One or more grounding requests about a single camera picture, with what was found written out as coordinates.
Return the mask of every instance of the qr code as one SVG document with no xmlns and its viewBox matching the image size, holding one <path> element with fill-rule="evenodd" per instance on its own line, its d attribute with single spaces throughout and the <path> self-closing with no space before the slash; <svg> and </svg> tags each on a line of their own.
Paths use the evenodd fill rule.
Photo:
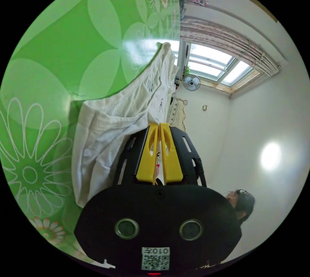
<svg viewBox="0 0 310 277">
<path fill-rule="evenodd" d="M 147 271 L 167 271 L 169 269 L 168 255 L 142 255 L 142 269 Z"/>
</svg>

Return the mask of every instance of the woman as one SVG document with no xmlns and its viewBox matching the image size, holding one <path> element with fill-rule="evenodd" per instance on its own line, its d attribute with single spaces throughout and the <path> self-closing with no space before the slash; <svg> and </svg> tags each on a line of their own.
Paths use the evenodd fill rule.
<svg viewBox="0 0 310 277">
<path fill-rule="evenodd" d="M 253 212 L 255 204 L 254 196 L 245 190 L 236 190 L 230 192 L 226 198 L 237 211 L 241 225 Z"/>
</svg>

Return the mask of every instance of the black hair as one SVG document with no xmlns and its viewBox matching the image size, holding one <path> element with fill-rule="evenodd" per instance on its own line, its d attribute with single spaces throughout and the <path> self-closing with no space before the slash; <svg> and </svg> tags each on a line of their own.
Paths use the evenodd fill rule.
<svg viewBox="0 0 310 277">
<path fill-rule="evenodd" d="M 245 211 L 246 215 L 239 220 L 240 225 L 248 219 L 248 217 L 253 212 L 254 204 L 255 204 L 255 198 L 252 194 L 245 190 L 236 190 L 236 193 L 238 195 L 237 205 L 236 205 L 236 211 Z"/>
</svg>

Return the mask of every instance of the green floral fabric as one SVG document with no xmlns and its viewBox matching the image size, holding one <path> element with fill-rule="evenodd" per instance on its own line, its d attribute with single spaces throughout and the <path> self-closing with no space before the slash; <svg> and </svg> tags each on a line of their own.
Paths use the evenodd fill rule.
<svg viewBox="0 0 310 277">
<path fill-rule="evenodd" d="M 122 90 L 159 43 L 179 38 L 179 0 L 55 0 L 13 52 L 0 89 L 2 168 L 31 224 L 71 256 L 92 262 L 73 234 L 80 105 Z"/>
</svg>

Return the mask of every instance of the yellow plastic part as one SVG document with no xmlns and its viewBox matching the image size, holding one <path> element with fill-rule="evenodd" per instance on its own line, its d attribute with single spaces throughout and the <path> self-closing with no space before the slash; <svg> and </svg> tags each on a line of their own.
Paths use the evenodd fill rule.
<svg viewBox="0 0 310 277">
<path fill-rule="evenodd" d="M 168 123 L 160 124 L 160 137 L 164 185 L 182 181 L 183 174 Z"/>
<path fill-rule="evenodd" d="M 157 154 L 157 140 L 158 140 L 158 124 L 150 124 L 146 142 L 143 148 L 138 172 L 137 180 L 143 182 L 155 183 L 156 170 L 156 154 Z"/>
</svg>

